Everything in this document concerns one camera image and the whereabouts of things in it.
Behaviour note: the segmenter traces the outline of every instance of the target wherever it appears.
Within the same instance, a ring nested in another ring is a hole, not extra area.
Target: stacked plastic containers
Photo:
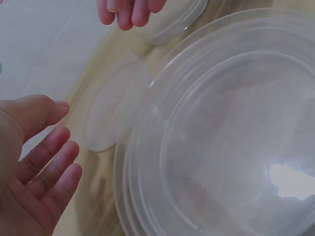
[[[315,222],[315,24],[236,13],[166,58],[119,138],[127,236],[299,236]]]

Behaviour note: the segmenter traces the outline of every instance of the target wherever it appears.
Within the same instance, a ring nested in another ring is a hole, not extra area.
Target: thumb
[[[9,115],[21,128],[26,142],[49,125],[58,123],[69,112],[69,104],[55,102],[45,95],[32,95],[0,101],[0,111]]]
[[[68,112],[68,103],[44,95],[0,101],[0,191],[13,175],[23,143]]]

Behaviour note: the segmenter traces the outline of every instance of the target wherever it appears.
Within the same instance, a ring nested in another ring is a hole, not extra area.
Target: transparent plastic
[[[204,11],[208,0],[168,0],[161,12],[151,14],[147,25],[134,28],[149,45],[163,44],[185,31]]]
[[[144,92],[152,78],[145,63],[132,53],[124,55],[89,91],[94,97],[83,127],[88,150],[104,151],[133,124]]]
[[[166,57],[116,150],[126,235],[299,236],[315,223],[314,46],[303,14],[255,9]]]

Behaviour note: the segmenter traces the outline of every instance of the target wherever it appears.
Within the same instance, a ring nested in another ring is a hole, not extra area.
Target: wooden table
[[[122,32],[114,27],[68,96],[71,113],[64,123],[71,130],[71,138],[81,146],[77,162],[83,166],[83,176],[54,236],[124,235],[113,199],[113,148],[102,153],[92,153],[84,149],[81,142],[82,117],[87,113],[91,103],[91,96],[86,91],[96,81],[105,80],[104,75],[108,68],[127,51],[133,52],[147,62],[151,71],[156,74],[158,73],[156,63],[190,33],[224,15],[258,7],[290,7],[315,14],[314,0],[209,0],[205,12],[185,33],[165,45],[156,47],[146,46],[132,32]]]

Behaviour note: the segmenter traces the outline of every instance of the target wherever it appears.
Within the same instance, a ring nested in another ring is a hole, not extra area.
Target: fingernail
[[[56,101],[58,103],[59,106],[62,107],[69,107],[69,103],[67,103],[66,101]]]
[[[121,0],[107,0],[107,10],[110,12],[117,12],[120,7]]]

